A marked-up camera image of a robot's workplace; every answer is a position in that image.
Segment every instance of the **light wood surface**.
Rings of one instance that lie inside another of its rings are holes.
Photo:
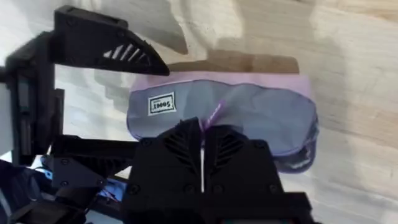
[[[315,164],[282,175],[285,189],[306,191],[323,223],[398,223],[398,1],[0,0],[0,57],[50,30],[63,4],[126,19],[174,70],[299,67],[312,79],[321,134]],[[57,72],[66,133],[132,139],[134,75]]]

